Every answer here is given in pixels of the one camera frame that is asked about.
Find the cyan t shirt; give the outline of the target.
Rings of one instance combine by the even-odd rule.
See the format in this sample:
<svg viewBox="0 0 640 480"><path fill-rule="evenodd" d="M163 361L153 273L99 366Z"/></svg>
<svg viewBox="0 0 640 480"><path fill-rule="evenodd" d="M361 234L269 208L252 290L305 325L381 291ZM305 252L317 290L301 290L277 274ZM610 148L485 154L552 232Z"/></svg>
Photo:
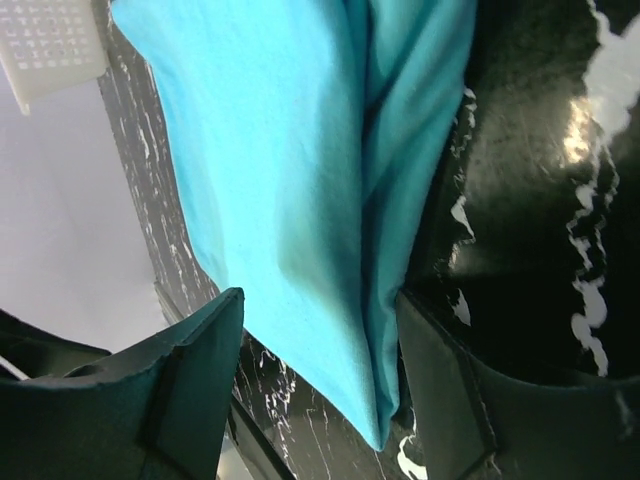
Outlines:
<svg viewBox="0 0 640 480"><path fill-rule="evenodd" d="M115 1L151 68L194 255L375 450L394 310L463 97L473 1Z"/></svg>

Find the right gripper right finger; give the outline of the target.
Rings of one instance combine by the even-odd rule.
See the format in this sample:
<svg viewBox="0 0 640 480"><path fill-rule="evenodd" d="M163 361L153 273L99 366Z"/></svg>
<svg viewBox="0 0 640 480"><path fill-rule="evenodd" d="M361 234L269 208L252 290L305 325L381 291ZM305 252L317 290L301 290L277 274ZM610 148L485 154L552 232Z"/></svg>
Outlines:
<svg viewBox="0 0 640 480"><path fill-rule="evenodd" d="M429 478L638 478L637 378L478 356L409 290L397 323Z"/></svg>

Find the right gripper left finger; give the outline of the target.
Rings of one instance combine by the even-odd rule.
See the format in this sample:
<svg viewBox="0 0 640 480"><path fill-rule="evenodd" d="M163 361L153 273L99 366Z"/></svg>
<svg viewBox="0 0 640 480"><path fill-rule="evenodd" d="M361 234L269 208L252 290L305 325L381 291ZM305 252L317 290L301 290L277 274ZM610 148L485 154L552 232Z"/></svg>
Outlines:
<svg viewBox="0 0 640 480"><path fill-rule="evenodd" d="M1 317L5 479L212 479L243 336L231 288L117 353Z"/></svg>

